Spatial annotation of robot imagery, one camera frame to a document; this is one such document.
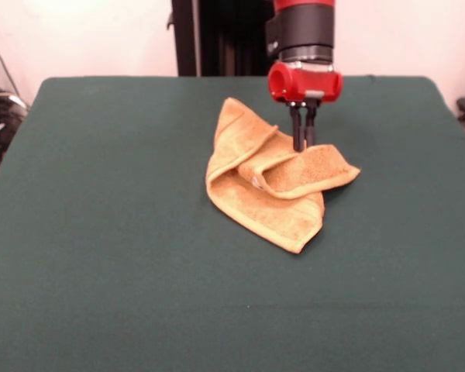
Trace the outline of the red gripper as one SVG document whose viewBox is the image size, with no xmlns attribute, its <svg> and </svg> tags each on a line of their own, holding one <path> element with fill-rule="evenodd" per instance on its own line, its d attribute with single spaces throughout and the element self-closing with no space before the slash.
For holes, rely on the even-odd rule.
<svg viewBox="0 0 465 372">
<path fill-rule="evenodd" d="M 276 102 L 307 102 L 305 115 L 305 142 L 315 145 L 315 117 L 318 102 L 334 102 L 343 90 L 343 76 L 331 64 L 310 64 L 296 61 L 276 62 L 267 75 L 268 88 Z M 292 121 L 293 148 L 304 149 L 300 106 L 289 104 Z"/>
</svg>

